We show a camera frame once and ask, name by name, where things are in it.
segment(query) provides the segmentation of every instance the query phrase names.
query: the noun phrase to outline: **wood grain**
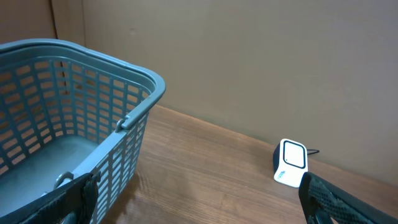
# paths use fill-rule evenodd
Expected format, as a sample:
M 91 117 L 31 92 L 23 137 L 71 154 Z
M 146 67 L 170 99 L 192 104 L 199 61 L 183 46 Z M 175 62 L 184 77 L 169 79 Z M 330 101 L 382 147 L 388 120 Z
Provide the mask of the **wood grain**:
M 133 180 L 103 223 L 305 223 L 273 179 L 275 146 L 155 106 Z M 310 171 L 398 218 L 398 190 L 309 159 Z

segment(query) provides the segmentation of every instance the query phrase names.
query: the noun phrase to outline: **plastic basket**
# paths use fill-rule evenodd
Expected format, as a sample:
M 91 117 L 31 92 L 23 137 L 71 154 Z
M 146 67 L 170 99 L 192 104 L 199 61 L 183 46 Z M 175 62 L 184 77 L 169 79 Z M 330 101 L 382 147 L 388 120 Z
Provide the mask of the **plastic basket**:
M 0 45 L 0 217 L 53 190 L 66 171 L 100 170 L 91 220 L 100 222 L 134 175 L 164 91 L 158 74 L 71 42 Z

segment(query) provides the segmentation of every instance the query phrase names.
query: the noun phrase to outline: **black mesh object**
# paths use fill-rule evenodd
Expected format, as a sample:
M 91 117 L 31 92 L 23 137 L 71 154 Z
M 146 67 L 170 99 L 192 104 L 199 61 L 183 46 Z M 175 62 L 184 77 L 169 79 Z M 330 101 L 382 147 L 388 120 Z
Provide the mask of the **black mesh object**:
M 101 174 L 84 174 L 22 208 L 0 217 L 0 223 L 89 224 L 98 199 Z
M 373 223 L 355 209 L 336 198 L 318 179 L 312 179 L 308 192 L 317 200 L 319 206 L 338 223 L 368 224 Z
M 298 196 L 307 223 L 398 223 L 315 174 L 305 173 Z

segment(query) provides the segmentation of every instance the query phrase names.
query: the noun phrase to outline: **basket rim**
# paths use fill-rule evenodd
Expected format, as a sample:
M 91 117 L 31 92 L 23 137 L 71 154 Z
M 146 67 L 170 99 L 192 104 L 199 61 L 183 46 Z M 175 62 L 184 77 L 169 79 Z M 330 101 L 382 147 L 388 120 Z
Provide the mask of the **basket rim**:
M 126 120 L 121 125 L 122 128 L 124 129 L 131 128 L 131 126 L 141 116 L 143 116 L 149 109 L 151 109 L 160 100 L 160 98 L 163 96 L 164 92 L 166 91 L 166 83 L 164 79 L 157 73 L 153 72 L 152 70 L 137 65 L 133 65 L 123 60 L 117 59 L 115 57 L 103 54 L 101 52 L 97 52 L 95 50 L 88 49 L 84 46 L 66 40 L 58 40 L 58 39 L 17 40 L 14 42 L 0 44 L 0 54 L 5 54 L 8 52 L 28 47 L 38 47 L 38 46 L 57 46 L 57 47 L 65 47 L 68 49 L 76 50 L 77 52 L 83 53 L 89 57 L 94 57 L 99 60 L 103 60 L 104 62 L 108 62 L 115 66 L 121 67 L 123 69 L 140 73 L 141 75 L 144 75 L 145 77 L 151 79 L 155 83 L 155 90 L 145 100 L 143 100 L 139 105 L 137 105 L 137 107 L 135 107 L 132 111 L 130 111 L 126 115 Z

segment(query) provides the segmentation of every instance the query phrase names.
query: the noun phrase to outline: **small white speaker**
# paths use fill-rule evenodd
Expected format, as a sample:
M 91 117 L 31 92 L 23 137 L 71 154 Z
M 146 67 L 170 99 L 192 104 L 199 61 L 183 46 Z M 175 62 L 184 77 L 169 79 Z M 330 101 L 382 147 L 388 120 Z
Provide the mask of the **small white speaker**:
M 305 146 L 293 140 L 282 139 L 274 151 L 274 179 L 291 187 L 299 187 L 307 171 Z

